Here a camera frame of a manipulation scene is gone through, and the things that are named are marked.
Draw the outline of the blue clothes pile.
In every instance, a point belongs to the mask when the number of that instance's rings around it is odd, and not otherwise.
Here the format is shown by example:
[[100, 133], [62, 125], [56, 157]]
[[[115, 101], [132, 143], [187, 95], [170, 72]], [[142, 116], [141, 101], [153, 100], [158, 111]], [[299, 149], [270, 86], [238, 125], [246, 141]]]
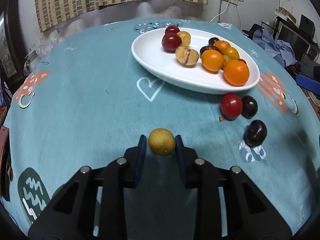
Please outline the blue clothes pile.
[[304, 50], [294, 50], [294, 47], [289, 42], [274, 40], [266, 29], [257, 29], [253, 33], [252, 41], [266, 51], [283, 68], [295, 65], [305, 55]]

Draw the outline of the dark brown rotten fruit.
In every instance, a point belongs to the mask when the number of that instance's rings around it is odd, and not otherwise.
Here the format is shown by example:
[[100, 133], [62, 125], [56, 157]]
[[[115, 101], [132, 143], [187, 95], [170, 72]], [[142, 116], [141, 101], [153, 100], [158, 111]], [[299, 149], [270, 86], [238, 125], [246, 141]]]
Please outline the dark brown rotten fruit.
[[203, 53], [207, 50], [214, 50], [214, 51], [220, 52], [216, 46], [212, 46], [212, 47], [211, 46], [203, 46], [200, 49], [200, 57], [202, 57]]

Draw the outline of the red cherry tomato back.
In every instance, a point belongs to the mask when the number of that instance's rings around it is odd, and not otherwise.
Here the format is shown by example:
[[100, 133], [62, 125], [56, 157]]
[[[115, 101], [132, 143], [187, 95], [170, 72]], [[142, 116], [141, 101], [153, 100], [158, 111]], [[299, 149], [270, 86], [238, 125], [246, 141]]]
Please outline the red cherry tomato back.
[[235, 120], [243, 109], [242, 100], [234, 93], [226, 94], [220, 102], [220, 110], [228, 120]]

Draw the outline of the beige striped melon pear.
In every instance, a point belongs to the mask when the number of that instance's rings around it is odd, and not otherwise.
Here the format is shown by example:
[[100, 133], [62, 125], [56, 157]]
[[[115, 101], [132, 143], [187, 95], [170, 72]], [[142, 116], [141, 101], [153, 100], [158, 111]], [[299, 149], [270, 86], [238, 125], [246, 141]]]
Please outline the beige striped melon pear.
[[179, 46], [175, 56], [178, 62], [186, 67], [193, 67], [199, 60], [198, 52], [186, 46]]

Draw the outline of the green yellow small fruit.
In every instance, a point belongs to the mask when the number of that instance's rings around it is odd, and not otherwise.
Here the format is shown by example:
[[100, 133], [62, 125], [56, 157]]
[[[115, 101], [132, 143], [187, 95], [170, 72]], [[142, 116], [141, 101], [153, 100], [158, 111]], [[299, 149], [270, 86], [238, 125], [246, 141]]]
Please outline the green yellow small fruit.
[[228, 61], [230, 61], [231, 58], [228, 56], [228, 55], [223, 55], [223, 66], [222, 66], [222, 69], [224, 68], [224, 66], [226, 65], [226, 63]]
[[154, 154], [167, 156], [175, 150], [175, 138], [173, 134], [164, 128], [154, 129], [148, 138], [149, 147]]

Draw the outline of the black monitor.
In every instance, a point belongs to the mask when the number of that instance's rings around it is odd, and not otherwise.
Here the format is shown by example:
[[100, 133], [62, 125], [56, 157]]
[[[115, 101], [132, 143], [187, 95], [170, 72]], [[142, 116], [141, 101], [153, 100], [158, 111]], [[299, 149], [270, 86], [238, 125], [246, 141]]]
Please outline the black monitor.
[[298, 27], [289, 18], [277, 16], [274, 29], [273, 38], [289, 43], [298, 62], [306, 57], [313, 61], [317, 58], [319, 45], [313, 40], [315, 24], [305, 15], [301, 14]]

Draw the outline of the dark framed mirror cabinet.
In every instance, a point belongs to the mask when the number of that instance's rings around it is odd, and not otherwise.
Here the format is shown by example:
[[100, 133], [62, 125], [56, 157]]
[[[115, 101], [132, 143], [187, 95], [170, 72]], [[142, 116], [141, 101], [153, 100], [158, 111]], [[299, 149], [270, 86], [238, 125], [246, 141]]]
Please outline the dark framed mirror cabinet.
[[11, 92], [15, 92], [25, 80], [26, 55], [18, 0], [9, 0], [1, 14], [1, 75]]

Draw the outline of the dark purple plum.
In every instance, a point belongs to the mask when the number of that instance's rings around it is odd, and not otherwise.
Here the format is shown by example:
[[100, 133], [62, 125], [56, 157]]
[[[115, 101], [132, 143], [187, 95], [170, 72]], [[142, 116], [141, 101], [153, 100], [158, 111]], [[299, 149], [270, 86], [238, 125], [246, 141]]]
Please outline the dark purple plum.
[[249, 147], [260, 146], [267, 137], [267, 127], [261, 120], [254, 120], [248, 126], [244, 141]]
[[258, 111], [258, 104], [255, 98], [250, 95], [246, 95], [241, 98], [242, 101], [242, 115], [247, 119], [253, 118]]

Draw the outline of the green yellow small fruit back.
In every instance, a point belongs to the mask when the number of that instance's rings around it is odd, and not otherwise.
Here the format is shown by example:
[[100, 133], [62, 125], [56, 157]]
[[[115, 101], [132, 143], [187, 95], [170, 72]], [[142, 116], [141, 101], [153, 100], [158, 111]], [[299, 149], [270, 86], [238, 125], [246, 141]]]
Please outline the green yellow small fruit back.
[[230, 61], [231, 58], [228, 56], [228, 55], [223, 55], [223, 66], [222, 66], [222, 69], [224, 68], [224, 66], [226, 65], [226, 63], [228, 61]]

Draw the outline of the white oval plate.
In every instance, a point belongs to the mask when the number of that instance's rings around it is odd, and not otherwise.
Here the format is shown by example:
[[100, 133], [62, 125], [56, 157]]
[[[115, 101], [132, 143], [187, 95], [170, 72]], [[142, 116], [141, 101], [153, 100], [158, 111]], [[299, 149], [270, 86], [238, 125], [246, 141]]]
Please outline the white oval plate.
[[152, 30], [133, 41], [131, 52], [152, 75], [195, 92], [240, 93], [260, 79], [257, 64], [244, 49], [224, 35], [202, 30]]

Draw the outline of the large red plum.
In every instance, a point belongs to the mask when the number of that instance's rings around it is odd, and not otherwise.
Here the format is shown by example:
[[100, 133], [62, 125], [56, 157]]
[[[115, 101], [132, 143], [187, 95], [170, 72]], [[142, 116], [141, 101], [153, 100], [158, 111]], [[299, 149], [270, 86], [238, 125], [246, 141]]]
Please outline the large red plum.
[[180, 32], [180, 29], [176, 25], [170, 25], [165, 29], [165, 34], [168, 34], [168, 33], [175, 33], [176, 34], [178, 32]]

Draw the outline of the yellow spotted fruit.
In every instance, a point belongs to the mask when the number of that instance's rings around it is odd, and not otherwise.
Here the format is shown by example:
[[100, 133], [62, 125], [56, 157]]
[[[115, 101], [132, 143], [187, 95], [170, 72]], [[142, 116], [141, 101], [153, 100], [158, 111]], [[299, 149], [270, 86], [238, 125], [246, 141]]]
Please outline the yellow spotted fruit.
[[191, 35], [187, 31], [179, 31], [177, 35], [181, 38], [181, 45], [188, 47], [191, 43]]

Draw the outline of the teal patterned tablecloth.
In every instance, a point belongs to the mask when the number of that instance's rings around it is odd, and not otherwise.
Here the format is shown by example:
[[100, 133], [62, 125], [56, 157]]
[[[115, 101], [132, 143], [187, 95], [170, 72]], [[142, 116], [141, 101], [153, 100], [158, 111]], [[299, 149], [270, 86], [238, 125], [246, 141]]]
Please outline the teal patterned tablecloth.
[[56, 45], [12, 99], [13, 180], [3, 205], [27, 233], [54, 194], [82, 166], [106, 166], [141, 135], [166, 128], [214, 166], [240, 166], [296, 232], [319, 202], [319, 120], [282, 66], [230, 24], [179, 21], [236, 43], [258, 65], [249, 91], [267, 127], [259, 148], [242, 138], [250, 120], [220, 121], [220, 96], [157, 79], [131, 44], [169, 21], [134, 20], [84, 30]]

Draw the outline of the large orange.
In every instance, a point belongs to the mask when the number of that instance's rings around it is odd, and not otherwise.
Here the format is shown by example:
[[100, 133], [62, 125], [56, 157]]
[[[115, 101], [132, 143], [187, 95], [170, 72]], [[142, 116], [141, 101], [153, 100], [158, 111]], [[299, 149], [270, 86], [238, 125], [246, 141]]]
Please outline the large orange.
[[229, 60], [223, 67], [223, 77], [233, 86], [244, 86], [249, 80], [247, 64], [239, 60]]
[[223, 56], [214, 50], [207, 50], [201, 57], [203, 67], [210, 72], [218, 72], [223, 66]]

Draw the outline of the dark purple plum back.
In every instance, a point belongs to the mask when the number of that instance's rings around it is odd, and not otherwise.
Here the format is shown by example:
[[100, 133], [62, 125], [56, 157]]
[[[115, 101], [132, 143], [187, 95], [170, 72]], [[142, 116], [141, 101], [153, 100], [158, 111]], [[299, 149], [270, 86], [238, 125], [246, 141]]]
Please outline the dark purple plum back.
[[242, 115], [247, 119], [253, 118], [258, 111], [258, 104], [255, 98], [250, 95], [246, 95], [241, 98], [242, 101]]

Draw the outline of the white kettle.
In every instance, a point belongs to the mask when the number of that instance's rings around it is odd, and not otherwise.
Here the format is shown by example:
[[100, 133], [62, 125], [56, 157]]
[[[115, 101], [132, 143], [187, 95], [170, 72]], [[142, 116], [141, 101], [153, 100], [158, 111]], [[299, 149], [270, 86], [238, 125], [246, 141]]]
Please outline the white kettle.
[[23, 72], [25, 76], [28, 76], [31, 72], [33, 72], [36, 69], [41, 59], [35, 50], [27, 54], [24, 59], [25, 63], [23, 67]]

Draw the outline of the small orange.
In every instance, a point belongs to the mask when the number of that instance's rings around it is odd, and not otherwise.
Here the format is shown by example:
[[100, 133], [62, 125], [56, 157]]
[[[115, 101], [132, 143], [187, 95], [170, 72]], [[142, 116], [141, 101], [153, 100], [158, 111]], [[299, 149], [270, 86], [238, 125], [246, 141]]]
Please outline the small orange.
[[239, 52], [234, 47], [227, 47], [222, 52], [223, 55], [230, 57], [233, 60], [240, 59]]
[[222, 54], [223, 51], [226, 48], [230, 47], [231, 45], [227, 41], [218, 40], [213, 44], [213, 46], [215, 46], [219, 50], [219, 52]]

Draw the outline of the green yellow small fruit front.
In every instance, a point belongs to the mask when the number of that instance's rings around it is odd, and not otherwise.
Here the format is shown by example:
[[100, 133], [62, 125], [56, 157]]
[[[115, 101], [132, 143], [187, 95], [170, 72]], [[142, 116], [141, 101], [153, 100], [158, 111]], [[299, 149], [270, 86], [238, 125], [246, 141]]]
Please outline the green yellow small fruit front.
[[149, 147], [154, 154], [167, 156], [175, 150], [175, 138], [173, 134], [164, 128], [154, 129], [148, 138]]

